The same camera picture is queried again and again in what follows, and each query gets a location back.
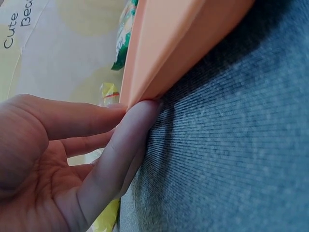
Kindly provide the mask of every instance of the orange paper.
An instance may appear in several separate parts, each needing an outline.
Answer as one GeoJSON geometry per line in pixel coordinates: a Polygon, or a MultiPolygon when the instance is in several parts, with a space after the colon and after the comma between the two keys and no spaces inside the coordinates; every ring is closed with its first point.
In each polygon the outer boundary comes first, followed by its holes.
{"type": "Polygon", "coordinates": [[[245,16],[253,0],[140,0],[120,102],[158,99],[245,16]]]}

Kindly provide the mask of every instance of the plastic packaging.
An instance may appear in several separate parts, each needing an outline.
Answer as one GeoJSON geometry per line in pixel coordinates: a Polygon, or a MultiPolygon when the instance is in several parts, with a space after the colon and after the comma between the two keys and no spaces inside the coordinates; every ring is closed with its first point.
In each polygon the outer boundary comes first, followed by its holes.
{"type": "MultiPolygon", "coordinates": [[[[107,106],[119,102],[119,92],[113,83],[103,83],[100,87],[99,106],[107,106]]],[[[94,151],[100,157],[102,149],[94,151]]],[[[89,232],[112,232],[116,224],[120,200],[111,201],[92,224],[89,232]]]]}
{"type": "Polygon", "coordinates": [[[116,46],[117,57],[112,70],[120,70],[125,66],[137,4],[138,0],[129,0],[120,16],[116,46]]]}
{"type": "Polygon", "coordinates": [[[100,88],[99,106],[107,106],[119,102],[119,92],[113,83],[103,83],[100,88]]]}

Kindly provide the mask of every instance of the gray pants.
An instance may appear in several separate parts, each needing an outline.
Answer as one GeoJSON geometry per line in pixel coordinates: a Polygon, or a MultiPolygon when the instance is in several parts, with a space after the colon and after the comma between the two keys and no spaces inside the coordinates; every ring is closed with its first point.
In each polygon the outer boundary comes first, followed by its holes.
{"type": "Polygon", "coordinates": [[[308,0],[257,0],[164,101],[121,231],[309,231],[308,0]]]}

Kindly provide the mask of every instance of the hand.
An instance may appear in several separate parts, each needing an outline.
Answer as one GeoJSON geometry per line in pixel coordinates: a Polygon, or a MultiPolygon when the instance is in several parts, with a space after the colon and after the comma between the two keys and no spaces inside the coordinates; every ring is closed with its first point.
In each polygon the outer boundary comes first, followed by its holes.
{"type": "Polygon", "coordinates": [[[126,192],[158,114],[154,101],[126,115],[31,95],[0,104],[1,231],[86,231],[126,192]],[[68,165],[67,158],[101,147],[96,165],[68,165]]]}

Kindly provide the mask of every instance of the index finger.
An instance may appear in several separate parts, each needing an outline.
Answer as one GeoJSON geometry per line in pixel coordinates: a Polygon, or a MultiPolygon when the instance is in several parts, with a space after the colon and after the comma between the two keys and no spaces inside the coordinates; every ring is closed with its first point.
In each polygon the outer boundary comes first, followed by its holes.
{"type": "Polygon", "coordinates": [[[99,107],[87,103],[53,101],[19,95],[8,101],[40,122],[49,140],[86,137],[113,129],[125,115],[125,108],[99,107]]]}

